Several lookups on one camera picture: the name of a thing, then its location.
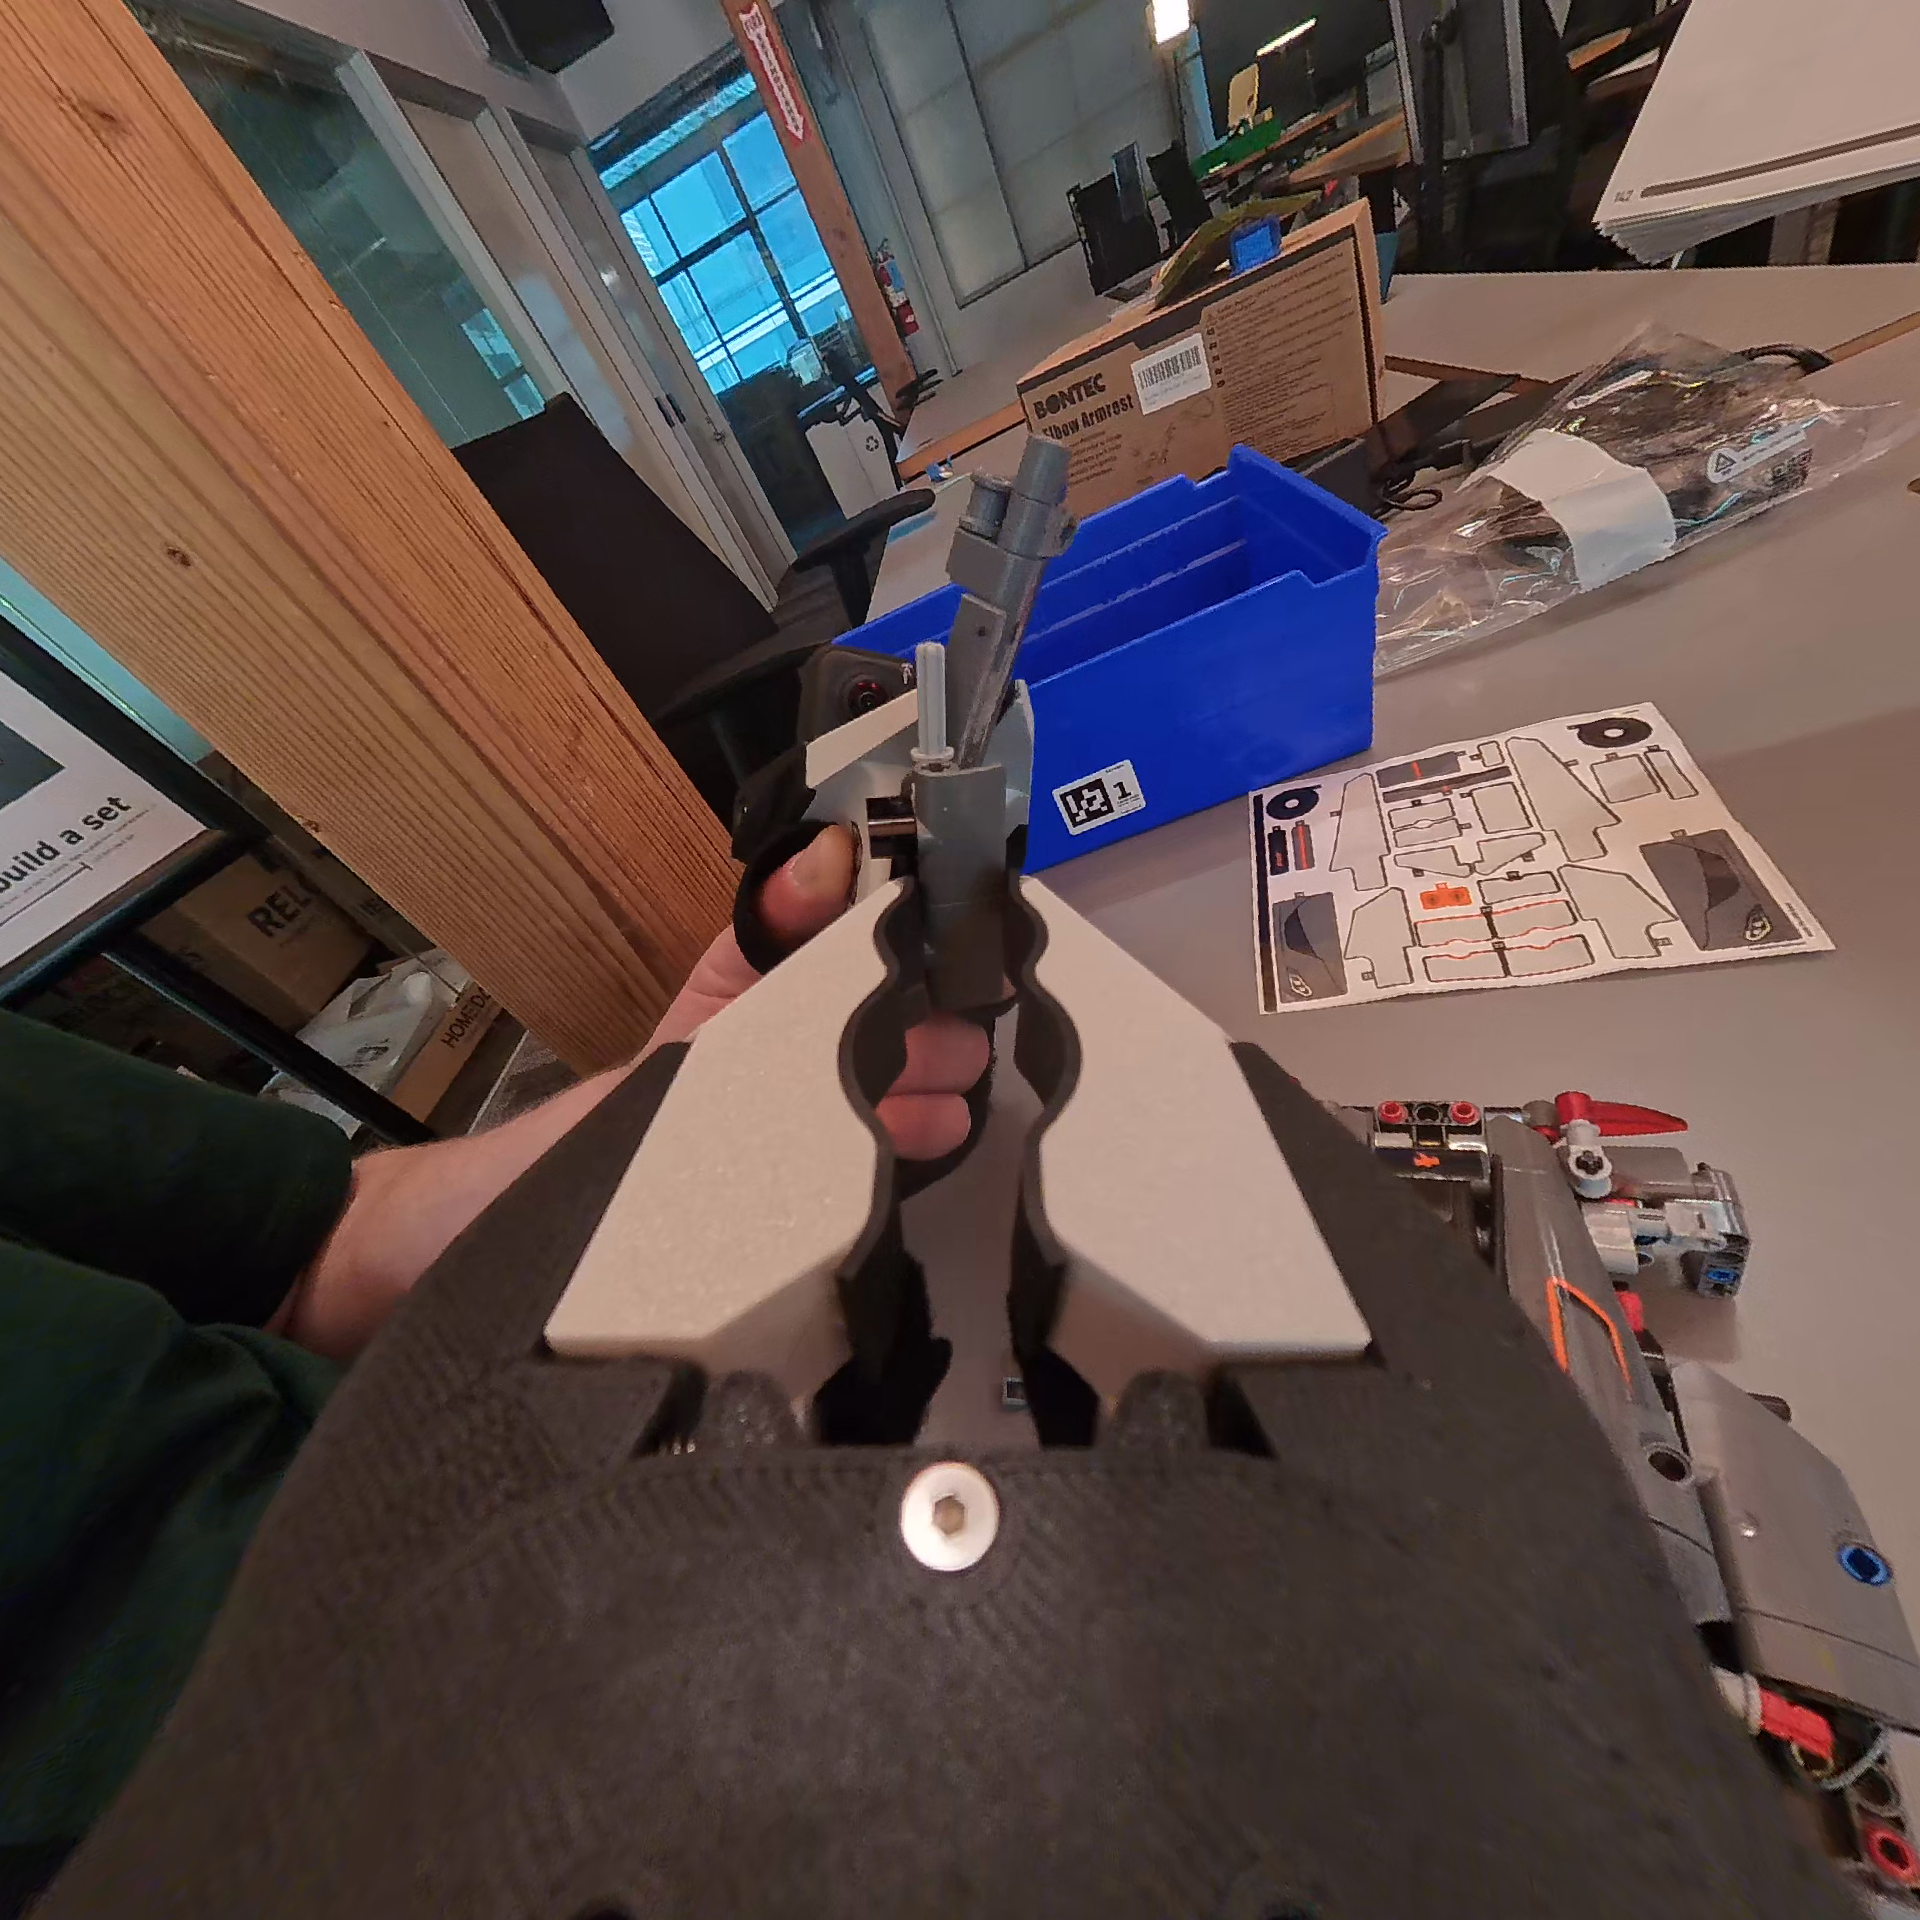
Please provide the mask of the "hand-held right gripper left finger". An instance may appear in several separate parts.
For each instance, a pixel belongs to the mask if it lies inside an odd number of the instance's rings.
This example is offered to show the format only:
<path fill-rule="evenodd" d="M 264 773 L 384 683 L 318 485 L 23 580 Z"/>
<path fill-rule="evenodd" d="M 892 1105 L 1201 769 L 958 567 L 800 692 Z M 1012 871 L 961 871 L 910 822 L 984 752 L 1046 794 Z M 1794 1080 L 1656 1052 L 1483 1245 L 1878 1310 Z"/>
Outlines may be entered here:
<path fill-rule="evenodd" d="M 878 1115 L 923 1019 L 907 879 L 858 901 L 685 1045 L 547 1324 L 565 1358 L 877 1377 L 913 1290 Z"/>

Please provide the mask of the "person's left hand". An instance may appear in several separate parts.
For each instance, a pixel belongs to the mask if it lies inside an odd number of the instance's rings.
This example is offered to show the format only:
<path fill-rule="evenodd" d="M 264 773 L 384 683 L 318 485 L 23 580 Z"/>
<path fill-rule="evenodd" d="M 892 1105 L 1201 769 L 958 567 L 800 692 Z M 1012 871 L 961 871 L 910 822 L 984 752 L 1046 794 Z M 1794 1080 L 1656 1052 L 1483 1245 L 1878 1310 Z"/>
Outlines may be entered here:
<path fill-rule="evenodd" d="M 683 993 L 654 1029 L 647 1052 L 685 1045 L 709 1020 L 750 993 L 774 967 L 842 919 L 856 885 L 851 829 L 825 824 L 756 883 L 746 929 L 719 934 Z M 900 1189 L 915 1197 L 946 1179 L 971 1150 L 986 1113 L 995 1042 L 978 1020 L 932 1013 L 908 1029 L 904 1067 L 877 1103 L 877 1117 L 900 1164 Z"/>

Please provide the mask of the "brown cardboard box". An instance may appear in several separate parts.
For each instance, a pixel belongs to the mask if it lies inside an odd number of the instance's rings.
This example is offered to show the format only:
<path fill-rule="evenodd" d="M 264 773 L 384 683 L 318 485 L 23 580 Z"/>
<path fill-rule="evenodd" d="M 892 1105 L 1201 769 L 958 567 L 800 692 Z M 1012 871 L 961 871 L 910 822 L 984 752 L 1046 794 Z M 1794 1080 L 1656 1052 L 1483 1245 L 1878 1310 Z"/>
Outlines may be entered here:
<path fill-rule="evenodd" d="M 1020 377 L 1026 430 L 1069 452 L 1069 510 L 1093 516 L 1236 449 L 1278 464 L 1382 415 L 1381 255 L 1367 203 L 1311 223 L 1277 258 L 1169 307 L 1136 300 Z"/>

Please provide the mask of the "wooden pillar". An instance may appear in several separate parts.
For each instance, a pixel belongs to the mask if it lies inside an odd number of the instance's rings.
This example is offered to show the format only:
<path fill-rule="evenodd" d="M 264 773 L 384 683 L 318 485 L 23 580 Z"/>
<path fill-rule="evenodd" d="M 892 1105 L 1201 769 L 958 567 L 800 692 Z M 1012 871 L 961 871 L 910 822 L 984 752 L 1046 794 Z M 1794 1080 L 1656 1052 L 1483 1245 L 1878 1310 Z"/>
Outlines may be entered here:
<path fill-rule="evenodd" d="M 4 561 L 580 1074 L 716 817 L 125 5 L 4 5 Z"/>

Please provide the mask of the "framed sign with square tag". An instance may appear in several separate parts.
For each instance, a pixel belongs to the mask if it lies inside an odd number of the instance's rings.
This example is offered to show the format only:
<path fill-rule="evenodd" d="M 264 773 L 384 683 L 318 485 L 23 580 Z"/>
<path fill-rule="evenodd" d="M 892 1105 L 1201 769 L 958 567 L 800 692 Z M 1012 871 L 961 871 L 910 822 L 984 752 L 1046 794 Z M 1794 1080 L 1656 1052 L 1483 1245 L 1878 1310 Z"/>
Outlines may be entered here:
<path fill-rule="evenodd" d="M 4 1003 L 267 843 L 234 799 L 11 619 L 3 737 Z"/>

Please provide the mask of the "lego sticker sheet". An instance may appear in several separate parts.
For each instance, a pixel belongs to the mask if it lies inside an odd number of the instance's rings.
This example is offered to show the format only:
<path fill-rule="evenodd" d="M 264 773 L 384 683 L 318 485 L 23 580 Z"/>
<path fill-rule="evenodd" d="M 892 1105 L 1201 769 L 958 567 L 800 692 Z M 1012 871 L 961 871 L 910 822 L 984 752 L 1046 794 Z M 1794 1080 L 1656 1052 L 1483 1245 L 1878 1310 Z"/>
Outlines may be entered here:
<path fill-rule="evenodd" d="M 1260 1014 L 1836 951 L 1652 704 L 1256 790 Z"/>

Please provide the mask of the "person's left forearm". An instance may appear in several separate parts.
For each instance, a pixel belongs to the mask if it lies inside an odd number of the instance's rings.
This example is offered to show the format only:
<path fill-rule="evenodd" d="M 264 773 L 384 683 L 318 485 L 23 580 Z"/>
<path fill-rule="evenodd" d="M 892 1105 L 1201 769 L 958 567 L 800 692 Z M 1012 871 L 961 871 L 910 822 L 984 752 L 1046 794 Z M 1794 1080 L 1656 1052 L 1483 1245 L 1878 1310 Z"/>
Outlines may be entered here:
<path fill-rule="evenodd" d="M 267 1331 L 328 1363 L 363 1356 L 429 1271 L 666 1045 L 464 1139 L 356 1161 L 348 1205 Z"/>

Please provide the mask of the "brown carton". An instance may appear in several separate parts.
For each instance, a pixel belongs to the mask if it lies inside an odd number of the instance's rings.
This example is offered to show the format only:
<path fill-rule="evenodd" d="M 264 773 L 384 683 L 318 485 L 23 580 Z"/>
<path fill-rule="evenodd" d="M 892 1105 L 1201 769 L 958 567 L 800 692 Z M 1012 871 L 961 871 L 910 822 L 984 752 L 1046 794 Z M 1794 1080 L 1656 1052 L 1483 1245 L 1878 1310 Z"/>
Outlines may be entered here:
<path fill-rule="evenodd" d="M 380 961 L 375 936 L 341 906 L 262 857 L 211 877 L 147 933 L 416 1123 L 429 1123 L 501 1014 L 446 951 Z"/>

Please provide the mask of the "black office chair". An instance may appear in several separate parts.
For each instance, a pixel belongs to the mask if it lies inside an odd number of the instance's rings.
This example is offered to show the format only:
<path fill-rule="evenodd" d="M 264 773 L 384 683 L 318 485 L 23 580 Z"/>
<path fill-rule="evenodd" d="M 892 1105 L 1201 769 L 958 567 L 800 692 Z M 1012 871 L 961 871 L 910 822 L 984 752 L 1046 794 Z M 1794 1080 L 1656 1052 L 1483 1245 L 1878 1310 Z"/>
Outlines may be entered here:
<path fill-rule="evenodd" d="M 858 513 L 764 607 L 573 397 L 456 461 L 725 826 L 744 780 L 798 743 L 807 662 L 858 650 L 886 541 L 938 501 L 913 488 Z"/>

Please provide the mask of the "lego instruction booklet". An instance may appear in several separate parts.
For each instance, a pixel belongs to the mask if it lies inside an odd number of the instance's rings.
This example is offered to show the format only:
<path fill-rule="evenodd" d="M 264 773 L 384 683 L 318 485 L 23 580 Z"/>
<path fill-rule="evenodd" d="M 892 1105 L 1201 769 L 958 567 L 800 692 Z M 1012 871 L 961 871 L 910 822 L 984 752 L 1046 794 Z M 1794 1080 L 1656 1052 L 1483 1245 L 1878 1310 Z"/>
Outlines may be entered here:
<path fill-rule="evenodd" d="M 1914 2 L 1692 2 L 1595 226 L 1656 264 L 1916 174 Z"/>

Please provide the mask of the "large clear plastic bag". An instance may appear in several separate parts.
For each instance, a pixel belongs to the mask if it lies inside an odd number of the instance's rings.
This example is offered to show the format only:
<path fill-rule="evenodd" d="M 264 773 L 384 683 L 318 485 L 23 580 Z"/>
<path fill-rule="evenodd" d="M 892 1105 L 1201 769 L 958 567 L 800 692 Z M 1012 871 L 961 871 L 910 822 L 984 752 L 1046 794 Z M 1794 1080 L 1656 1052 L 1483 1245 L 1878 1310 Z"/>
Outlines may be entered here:
<path fill-rule="evenodd" d="M 1402 676 L 1866 469 L 1909 402 L 1833 402 L 1799 345 L 1722 349 L 1648 325 L 1399 514 L 1377 557 L 1374 676 Z"/>

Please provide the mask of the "large grey lego vehicle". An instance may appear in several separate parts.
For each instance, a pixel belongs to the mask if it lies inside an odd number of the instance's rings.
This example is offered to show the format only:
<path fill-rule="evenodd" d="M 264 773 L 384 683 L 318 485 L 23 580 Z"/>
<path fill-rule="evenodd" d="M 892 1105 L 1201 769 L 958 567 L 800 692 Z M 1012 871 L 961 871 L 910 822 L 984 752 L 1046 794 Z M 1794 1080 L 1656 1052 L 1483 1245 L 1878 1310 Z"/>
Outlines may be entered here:
<path fill-rule="evenodd" d="M 1735 1179 L 1669 1113 L 1569 1091 L 1522 1107 L 1386 1098 L 1335 1117 L 1493 1271 L 1628 1477 L 1729 1713 L 1869 1916 L 1919 1915 L 1919 1656 L 1852 1484 L 1707 1363 L 1669 1356 L 1645 1283 L 1731 1304 L 1752 1236 Z"/>

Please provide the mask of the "person's green shirt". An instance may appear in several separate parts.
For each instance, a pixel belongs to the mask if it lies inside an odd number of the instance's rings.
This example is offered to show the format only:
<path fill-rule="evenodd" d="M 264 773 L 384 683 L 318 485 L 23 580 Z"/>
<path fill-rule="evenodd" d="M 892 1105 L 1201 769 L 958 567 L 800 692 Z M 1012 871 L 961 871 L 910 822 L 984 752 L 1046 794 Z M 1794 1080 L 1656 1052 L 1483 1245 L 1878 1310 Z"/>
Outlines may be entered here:
<path fill-rule="evenodd" d="M 4 1916 L 132 1776 L 341 1378 L 271 1322 L 351 1191 L 325 1118 L 4 1014 Z"/>

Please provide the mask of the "small grey lego subassembly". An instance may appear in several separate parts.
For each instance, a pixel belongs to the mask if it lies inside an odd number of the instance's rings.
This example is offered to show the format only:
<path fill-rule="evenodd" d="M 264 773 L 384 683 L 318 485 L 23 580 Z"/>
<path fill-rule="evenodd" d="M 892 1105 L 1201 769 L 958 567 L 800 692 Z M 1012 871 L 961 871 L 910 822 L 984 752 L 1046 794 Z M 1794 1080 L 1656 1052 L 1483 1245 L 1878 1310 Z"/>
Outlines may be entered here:
<path fill-rule="evenodd" d="M 919 743 L 908 786 L 925 984 L 945 1014 L 996 1006 L 1006 989 L 1004 785 L 992 767 L 998 709 L 1017 676 L 1045 573 L 1076 532 L 1069 451 L 1023 444 L 1012 476 L 978 476 L 958 521 L 949 580 L 958 588 L 945 642 L 917 649 Z"/>

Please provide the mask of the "blue tagged plastic bin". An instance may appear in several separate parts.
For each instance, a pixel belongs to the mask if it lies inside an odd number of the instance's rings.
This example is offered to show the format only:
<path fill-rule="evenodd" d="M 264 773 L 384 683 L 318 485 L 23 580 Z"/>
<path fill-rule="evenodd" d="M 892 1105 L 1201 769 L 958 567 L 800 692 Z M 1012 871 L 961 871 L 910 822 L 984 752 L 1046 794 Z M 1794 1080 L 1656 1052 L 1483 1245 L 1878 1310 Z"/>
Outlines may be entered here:
<path fill-rule="evenodd" d="M 1024 872 L 1364 751 L 1382 538 L 1249 444 L 1083 519 L 1017 662 L 1035 726 Z"/>

